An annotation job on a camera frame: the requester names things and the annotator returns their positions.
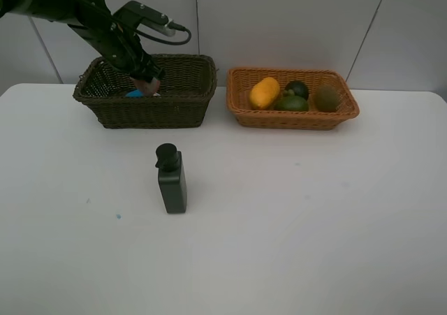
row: green avocado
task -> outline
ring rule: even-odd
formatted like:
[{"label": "green avocado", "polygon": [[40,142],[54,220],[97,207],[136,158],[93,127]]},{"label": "green avocado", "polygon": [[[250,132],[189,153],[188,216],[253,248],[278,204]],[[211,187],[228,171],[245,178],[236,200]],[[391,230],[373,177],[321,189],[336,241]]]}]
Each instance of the green avocado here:
[{"label": "green avocado", "polygon": [[274,105],[274,109],[279,111],[309,111],[309,104],[301,96],[287,96],[281,98]]},{"label": "green avocado", "polygon": [[336,112],[340,104],[340,97],[335,87],[322,85],[314,95],[314,102],[318,111]]},{"label": "green avocado", "polygon": [[288,97],[288,96],[295,96],[295,93],[293,92],[293,90],[289,89],[289,90],[284,90],[282,92],[282,96],[284,97]]},{"label": "green avocado", "polygon": [[309,98],[309,88],[303,81],[290,81],[285,90],[293,91],[295,96],[301,96],[304,100]]}]

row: white table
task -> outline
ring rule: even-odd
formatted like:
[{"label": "white table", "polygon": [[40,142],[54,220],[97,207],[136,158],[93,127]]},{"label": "white table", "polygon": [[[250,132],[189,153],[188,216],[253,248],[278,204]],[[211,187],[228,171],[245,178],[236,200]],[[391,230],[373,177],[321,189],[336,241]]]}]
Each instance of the white table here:
[{"label": "white table", "polygon": [[355,91],[361,115],[318,132],[243,128],[219,89],[200,128],[116,131],[72,91],[0,98],[1,315],[447,314],[439,96]]}]

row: white wall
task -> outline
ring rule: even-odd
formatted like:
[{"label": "white wall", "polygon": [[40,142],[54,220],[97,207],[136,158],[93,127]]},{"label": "white wall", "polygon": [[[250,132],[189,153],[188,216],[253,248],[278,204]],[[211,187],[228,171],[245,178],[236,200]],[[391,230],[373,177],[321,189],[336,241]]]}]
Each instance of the white wall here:
[{"label": "white wall", "polygon": [[[114,13],[125,3],[132,0],[105,0]],[[144,49],[148,53],[190,53],[198,54],[196,0],[135,0],[154,8],[179,24],[188,27],[193,33],[191,41],[183,46],[169,46],[142,39]],[[39,33],[65,83],[76,83],[79,75],[84,73],[90,62],[100,55],[84,42],[66,25],[35,20]],[[178,41],[186,38],[179,33],[169,40]]]},{"label": "white wall", "polygon": [[[115,11],[130,0],[106,1]],[[447,97],[446,0],[383,0],[361,50],[380,0],[198,0],[198,16],[196,0],[137,1],[193,32],[180,47],[143,39],[146,51],[197,54],[200,45],[220,68],[220,85],[233,66],[332,68],[344,77],[352,68],[352,88],[430,90]],[[76,83],[98,53],[65,25],[35,23],[62,80]],[[0,94],[21,82],[58,82],[27,18],[6,15],[0,30]]]},{"label": "white wall", "polygon": [[446,68],[447,0],[383,0],[348,83],[446,97]]},{"label": "white wall", "polygon": [[380,0],[198,0],[200,52],[233,66],[348,75]]},{"label": "white wall", "polygon": [[30,20],[5,15],[0,19],[0,95],[23,82],[59,80]]}]

